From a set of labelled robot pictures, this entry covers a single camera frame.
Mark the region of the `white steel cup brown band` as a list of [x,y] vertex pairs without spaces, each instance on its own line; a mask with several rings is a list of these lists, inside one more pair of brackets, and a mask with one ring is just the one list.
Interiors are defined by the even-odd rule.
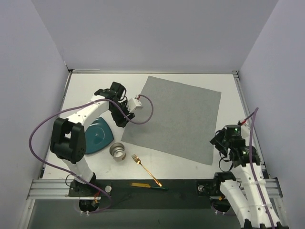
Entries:
[[123,161],[126,157],[125,147],[120,142],[112,144],[109,148],[109,152],[113,159],[117,162]]

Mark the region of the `grey cloth placemat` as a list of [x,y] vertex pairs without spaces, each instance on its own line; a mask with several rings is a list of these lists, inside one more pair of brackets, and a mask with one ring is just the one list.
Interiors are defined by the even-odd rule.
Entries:
[[211,165],[214,148],[210,144],[216,131],[221,92],[148,77],[141,98],[143,108],[135,111],[122,141]]

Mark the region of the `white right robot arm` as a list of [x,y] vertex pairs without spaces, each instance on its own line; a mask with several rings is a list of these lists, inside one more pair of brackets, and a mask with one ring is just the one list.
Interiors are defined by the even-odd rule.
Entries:
[[226,125],[210,143],[232,162],[228,172],[215,174],[215,194],[223,195],[243,229],[284,229],[266,188],[260,157],[253,145],[246,145],[240,125]]

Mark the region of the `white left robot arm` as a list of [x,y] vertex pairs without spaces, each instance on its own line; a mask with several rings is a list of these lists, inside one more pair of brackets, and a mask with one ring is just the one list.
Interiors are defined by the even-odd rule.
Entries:
[[92,196],[97,190],[96,175],[89,168],[86,152],[85,131],[103,113],[110,111],[115,124],[125,127],[128,119],[135,117],[121,97],[126,91],[120,83],[113,82],[108,89],[99,89],[91,100],[67,118],[57,118],[53,124],[50,150],[68,166],[80,191]]

